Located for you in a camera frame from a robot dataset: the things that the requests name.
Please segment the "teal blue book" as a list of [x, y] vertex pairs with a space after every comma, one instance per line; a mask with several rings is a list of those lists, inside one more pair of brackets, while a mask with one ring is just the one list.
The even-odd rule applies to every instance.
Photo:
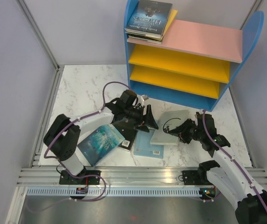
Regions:
[[88, 163], [94, 167], [124, 140], [123, 135], [112, 124], [109, 124], [98, 127], [77, 147]]

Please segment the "dark Wuthering Heights book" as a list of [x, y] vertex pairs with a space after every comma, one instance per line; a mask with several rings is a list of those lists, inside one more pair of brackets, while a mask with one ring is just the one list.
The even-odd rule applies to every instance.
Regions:
[[154, 0], [139, 0], [126, 22], [125, 32], [160, 39], [173, 4]]

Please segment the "yellow paperback book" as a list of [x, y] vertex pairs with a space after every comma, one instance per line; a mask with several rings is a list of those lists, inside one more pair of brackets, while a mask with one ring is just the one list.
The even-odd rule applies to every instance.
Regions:
[[164, 36], [167, 29], [177, 15], [177, 10], [172, 9], [168, 17], [165, 13], [154, 13], [143, 11], [142, 13], [134, 12], [128, 21], [125, 31], [137, 33], [151, 33]]

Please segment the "grey book with G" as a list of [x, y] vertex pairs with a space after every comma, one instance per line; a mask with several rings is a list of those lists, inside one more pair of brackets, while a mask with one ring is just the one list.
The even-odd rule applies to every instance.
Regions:
[[150, 143], [152, 145], [177, 146], [179, 143], [179, 137], [172, 135], [171, 131], [183, 124], [188, 118], [188, 115], [188, 110], [164, 112], [158, 121], [158, 130], [154, 131]]

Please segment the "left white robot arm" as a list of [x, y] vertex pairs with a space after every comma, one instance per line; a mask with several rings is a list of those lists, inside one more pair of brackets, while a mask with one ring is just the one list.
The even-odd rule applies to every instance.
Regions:
[[69, 117], [60, 114], [43, 138], [47, 151], [51, 151], [58, 162], [70, 174], [75, 184], [82, 184], [86, 179], [84, 165], [75, 154], [80, 136], [96, 130], [103, 125], [124, 121], [133, 130], [149, 132], [158, 129], [151, 106], [144, 106], [143, 96], [131, 90], [125, 90], [120, 97], [104, 102], [100, 110], [82, 115], [71, 121]]

